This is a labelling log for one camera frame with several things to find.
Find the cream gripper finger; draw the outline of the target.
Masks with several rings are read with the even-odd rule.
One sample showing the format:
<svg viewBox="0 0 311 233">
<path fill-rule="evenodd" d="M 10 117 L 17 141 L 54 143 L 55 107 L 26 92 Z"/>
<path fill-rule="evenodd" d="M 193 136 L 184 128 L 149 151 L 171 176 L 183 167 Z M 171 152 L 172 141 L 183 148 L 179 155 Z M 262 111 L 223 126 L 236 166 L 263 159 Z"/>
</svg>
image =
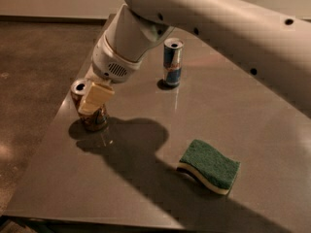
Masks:
<svg viewBox="0 0 311 233">
<path fill-rule="evenodd" d="M 100 71 L 96 67 L 93 67 L 92 65 L 89 66 L 85 78 L 95 83 L 102 83 L 104 81 L 104 79 L 101 77 Z"/>
<path fill-rule="evenodd" d="M 86 87 L 78 112 L 82 115 L 93 115 L 102 105 L 115 95 L 115 91 L 107 85 L 91 82 Z"/>
</svg>

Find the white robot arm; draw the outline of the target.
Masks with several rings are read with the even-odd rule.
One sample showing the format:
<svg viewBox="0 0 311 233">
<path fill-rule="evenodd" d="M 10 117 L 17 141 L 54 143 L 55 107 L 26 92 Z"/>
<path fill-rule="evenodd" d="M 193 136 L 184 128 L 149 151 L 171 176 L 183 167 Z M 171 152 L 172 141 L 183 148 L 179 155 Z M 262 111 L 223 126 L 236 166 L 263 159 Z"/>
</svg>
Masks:
<svg viewBox="0 0 311 233">
<path fill-rule="evenodd" d="M 188 31 L 311 113 L 311 23 L 241 0 L 124 0 L 87 76 L 124 83 L 173 28 Z"/>
</svg>

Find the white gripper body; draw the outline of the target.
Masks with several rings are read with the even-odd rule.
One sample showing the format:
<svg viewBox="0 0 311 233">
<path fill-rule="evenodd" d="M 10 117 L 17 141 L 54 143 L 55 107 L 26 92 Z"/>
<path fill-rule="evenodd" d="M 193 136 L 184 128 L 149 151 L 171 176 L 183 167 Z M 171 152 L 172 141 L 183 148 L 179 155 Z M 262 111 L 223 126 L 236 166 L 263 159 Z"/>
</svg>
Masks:
<svg viewBox="0 0 311 233">
<path fill-rule="evenodd" d="M 132 62 L 117 55 L 110 47 L 106 33 L 95 45 L 91 62 L 93 72 L 98 77 L 110 79 L 114 83 L 125 83 L 141 65 L 141 61 Z"/>
</svg>

